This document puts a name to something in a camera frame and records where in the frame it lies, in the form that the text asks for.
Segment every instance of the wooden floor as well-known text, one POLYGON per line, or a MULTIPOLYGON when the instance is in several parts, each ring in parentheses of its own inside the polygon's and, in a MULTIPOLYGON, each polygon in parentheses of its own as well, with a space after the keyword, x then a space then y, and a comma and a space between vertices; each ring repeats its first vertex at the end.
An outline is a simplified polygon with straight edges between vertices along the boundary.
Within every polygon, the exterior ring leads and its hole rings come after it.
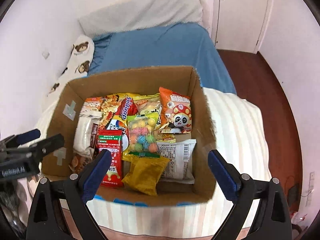
MULTIPOLYGON (((269 169, 285 194, 295 184, 302 185, 302 158, 297 127, 287 98, 274 73, 260 53, 219 50, 239 97, 261 109, 269 147, 269 169)), ((297 211, 299 200, 290 206, 297 211)))

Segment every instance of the cardboard box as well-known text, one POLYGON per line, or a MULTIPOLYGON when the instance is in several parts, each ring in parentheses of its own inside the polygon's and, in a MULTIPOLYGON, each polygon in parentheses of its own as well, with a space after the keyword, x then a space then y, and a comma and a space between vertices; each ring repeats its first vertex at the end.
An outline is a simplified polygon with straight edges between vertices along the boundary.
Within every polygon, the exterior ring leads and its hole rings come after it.
POLYGON ((181 202, 207 202, 213 196, 216 183, 207 163, 208 152, 215 149, 215 136, 206 96, 200 87, 196 71, 190 66, 119 70, 69 82, 61 94, 47 132, 48 137, 58 133, 64 136, 66 156, 65 159, 62 159, 62 165, 57 165, 57 157, 52 153, 46 156, 42 163, 43 173, 60 177, 68 177, 71 174, 68 164, 71 163, 74 156, 74 134, 79 112, 86 98, 121 92, 151 95, 157 93, 159 87, 165 87, 191 97, 192 133, 189 136, 197 140, 193 152, 195 184, 159 182, 157 185, 158 196, 156 197, 126 188, 103 186, 99 188, 97 194, 108 201, 118 198, 129 202, 144 202, 149 206, 176 205, 181 202), (74 109, 69 112, 72 114, 75 111, 74 120, 63 114, 66 107, 71 105, 74 106, 74 109))

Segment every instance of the blue blanket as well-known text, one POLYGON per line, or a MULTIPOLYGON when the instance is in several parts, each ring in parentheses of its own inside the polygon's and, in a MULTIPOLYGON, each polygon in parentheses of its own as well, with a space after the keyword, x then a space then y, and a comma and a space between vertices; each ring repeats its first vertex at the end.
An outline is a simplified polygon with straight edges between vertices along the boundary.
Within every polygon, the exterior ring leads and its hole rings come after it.
POLYGON ((197 69, 203 87, 236 94, 236 89, 207 31, 179 23, 93 39, 88 75, 142 66, 188 65, 197 69))

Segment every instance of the green candy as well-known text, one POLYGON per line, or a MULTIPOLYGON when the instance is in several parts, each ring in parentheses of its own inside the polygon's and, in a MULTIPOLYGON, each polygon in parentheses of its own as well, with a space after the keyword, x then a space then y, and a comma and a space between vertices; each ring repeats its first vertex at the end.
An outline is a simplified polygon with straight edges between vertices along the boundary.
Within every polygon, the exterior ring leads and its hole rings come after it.
POLYGON ((154 143, 156 142, 156 138, 153 135, 147 135, 146 136, 147 142, 148 143, 154 143))
POLYGON ((143 146, 142 144, 140 143, 136 143, 135 146, 134 146, 134 149, 137 151, 137 152, 141 152, 143 150, 143 146))

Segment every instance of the tape piece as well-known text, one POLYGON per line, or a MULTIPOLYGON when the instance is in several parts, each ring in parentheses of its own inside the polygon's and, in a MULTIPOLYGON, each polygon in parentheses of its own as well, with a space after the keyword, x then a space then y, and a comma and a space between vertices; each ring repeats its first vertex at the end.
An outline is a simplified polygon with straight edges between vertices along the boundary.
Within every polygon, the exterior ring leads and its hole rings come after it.
POLYGON ((55 150, 53 152, 53 156, 56 156, 58 159, 57 159, 57 165, 59 166, 62 166, 62 159, 65 159, 66 158, 66 152, 67 152, 67 149, 62 147, 58 150, 55 150))
POLYGON ((72 100, 70 106, 68 106, 66 104, 66 106, 63 109, 63 114, 68 117, 69 119, 71 119, 72 121, 75 119, 76 116, 76 111, 75 111, 75 107, 76 107, 76 102, 72 100))

